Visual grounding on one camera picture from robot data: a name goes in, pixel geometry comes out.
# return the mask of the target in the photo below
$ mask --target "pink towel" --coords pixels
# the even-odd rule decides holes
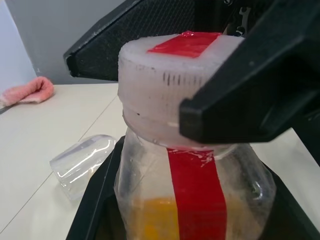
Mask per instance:
[[[54,85],[44,77],[38,76],[24,86],[15,86],[0,96],[0,103],[11,106],[17,103],[42,103],[54,94]]]

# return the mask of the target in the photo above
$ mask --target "red tape strip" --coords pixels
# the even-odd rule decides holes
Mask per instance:
[[[221,33],[186,31],[154,48],[148,53],[179,55],[191,58],[199,57]]]
[[[180,240],[225,240],[227,205],[213,152],[167,152]]]

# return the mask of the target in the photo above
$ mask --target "table surface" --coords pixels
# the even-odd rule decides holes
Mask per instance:
[[[71,202],[49,161],[82,138],[125,135],[118,85],[57,85],[53,98],[0,115],[0,240],[64,240],[80,201]],[[291,129],[253,144],[320,230],[320,168]]]

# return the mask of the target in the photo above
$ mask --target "black tray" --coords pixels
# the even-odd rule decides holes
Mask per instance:
[[[123,144],[124,137],[91,178],[67,240],[126,239],[114,193]],[[320,240],[320,233],[285,184],[275,173],[272,174],[277,192],[269,221],[259,240]]]

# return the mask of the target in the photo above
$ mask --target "orange liquid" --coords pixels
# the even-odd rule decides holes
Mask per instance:
[[[136,200],[128,221],[128,240],[179,240],[175,199]]]

